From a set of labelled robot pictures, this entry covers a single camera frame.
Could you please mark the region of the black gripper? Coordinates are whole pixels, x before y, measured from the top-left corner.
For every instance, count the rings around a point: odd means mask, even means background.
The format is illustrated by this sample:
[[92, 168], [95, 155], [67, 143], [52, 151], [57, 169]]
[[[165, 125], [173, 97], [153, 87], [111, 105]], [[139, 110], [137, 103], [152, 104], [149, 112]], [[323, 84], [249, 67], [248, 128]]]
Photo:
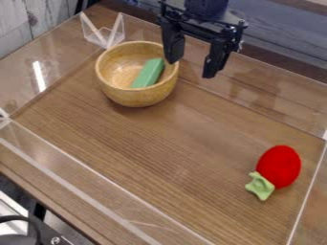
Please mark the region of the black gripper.
[[159, 3], [167, 62], [173, 64], [184, 55], [184, 34], [205, 41], [212, 39], [201, 73], [204, 78], [212, 78], [225, 65], [233, 42], [241, 41], [247, 21], [231, 13], [228, 0], [181, 0], [181, 7], [172, 0], [160, 0]]

